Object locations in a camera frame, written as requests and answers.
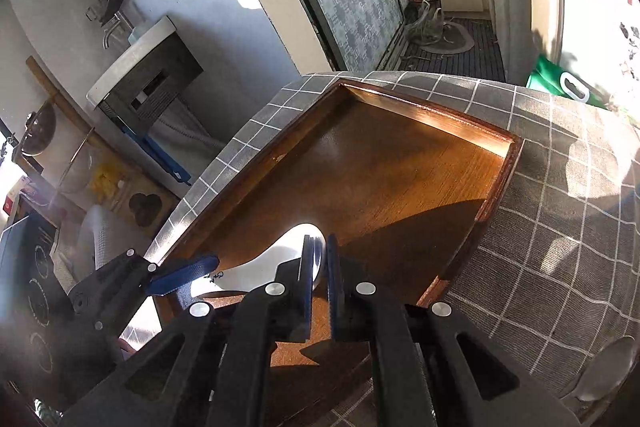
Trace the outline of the large steel ladle spoon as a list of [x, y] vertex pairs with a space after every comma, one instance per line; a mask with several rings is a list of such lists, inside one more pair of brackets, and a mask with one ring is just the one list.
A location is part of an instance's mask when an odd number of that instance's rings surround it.
[[636, 364], [638, 345], [625, 335], [603, 347], [579, 376], [575, 387], [561, 399], [570, 410], [597, 402], [610, 395], [631, 373]]

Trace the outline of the grey checked tablecloth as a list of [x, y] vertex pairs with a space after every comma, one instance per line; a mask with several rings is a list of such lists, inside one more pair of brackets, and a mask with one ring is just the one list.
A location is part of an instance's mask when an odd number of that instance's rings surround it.
[[639, 132], [622, 115], [512, 84], [418, 72], [309, 75], [284, 87], [204, 170], [152, 240], [186, 228], [334, 83], [367, 83], [518, 136], [522, 150], [446, 301], [562, 397], [608, 343], [639, 332]]

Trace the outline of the white ceramic spoon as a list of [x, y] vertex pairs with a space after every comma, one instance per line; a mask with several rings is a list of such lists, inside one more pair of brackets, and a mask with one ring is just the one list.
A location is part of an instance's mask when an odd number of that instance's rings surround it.
[[274, 282], [281, 263], [299, 259], [303, 254], [306, 236], [312, 239], [312, 246], [314, 246], [312, 289], [316, 289], [320, 283], [324, 259], [326, 259], [326, 238], [315, 225], [301, 223], [289, 229], [255, 259], [231, 269], [207, 274], [192, 282], [191, 297], [224, 293], [246, 294], [259, 286]]

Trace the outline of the green box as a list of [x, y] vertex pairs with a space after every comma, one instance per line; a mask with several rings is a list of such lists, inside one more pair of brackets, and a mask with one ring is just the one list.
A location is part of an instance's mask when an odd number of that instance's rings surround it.
[[605, 104], [581, 79], [549, 61], [544, 54], [538, 56], [536, 65], [529, 74], [526, 88], [605, 108]]

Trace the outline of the wooden utensil tray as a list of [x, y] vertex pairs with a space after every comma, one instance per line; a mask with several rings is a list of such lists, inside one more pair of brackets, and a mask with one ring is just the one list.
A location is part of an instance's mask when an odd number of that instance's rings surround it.
[[[410, 95], [341, 80], [288, 124], [186, 228], [170, 259], [213, 253], [222, 269], [315, 225], [369, 280], [426, 308], [482, 237], [523, 142]], [[372, 377], [367, 343], [331, 335], [326, 261], [301, 343], [273, 343], [266, 407], [289, 419]]]

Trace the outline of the oval floor mat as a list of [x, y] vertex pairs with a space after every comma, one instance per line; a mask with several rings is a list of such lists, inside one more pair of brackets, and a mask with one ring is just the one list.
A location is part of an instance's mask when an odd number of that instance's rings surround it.
[[428, 53], [454, 55], [471, 51], [475, 41], [466, 28], [458, 23], [446, 23], [442, 38], [437, 42], [421, 44], [420, 48]]

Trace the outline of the dark pot lid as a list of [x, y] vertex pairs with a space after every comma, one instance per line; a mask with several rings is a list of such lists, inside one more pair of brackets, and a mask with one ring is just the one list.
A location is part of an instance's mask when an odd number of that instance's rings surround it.
[[53, 104], [46, 102], [37, 112], [28, 115], [22, 140], [22, 152], [26, 156], [37, 156], [51, 144], [56, 130], [56, 115]]

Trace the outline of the white sink cabinet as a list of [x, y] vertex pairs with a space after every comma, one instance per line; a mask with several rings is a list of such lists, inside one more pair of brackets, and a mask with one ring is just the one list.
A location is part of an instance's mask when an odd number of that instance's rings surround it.
[[116, 126], [143, 138], [202, 72], [175, 24], [163, 16], [96, 80], [87, 100]]

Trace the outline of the plastic bag on floor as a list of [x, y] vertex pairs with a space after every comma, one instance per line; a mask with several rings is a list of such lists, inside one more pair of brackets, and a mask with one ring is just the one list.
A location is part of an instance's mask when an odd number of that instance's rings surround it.
[[434, 46], [444, 40], [442, 0], [409, 0], [405, 9], [408, 40], [418, 46]]

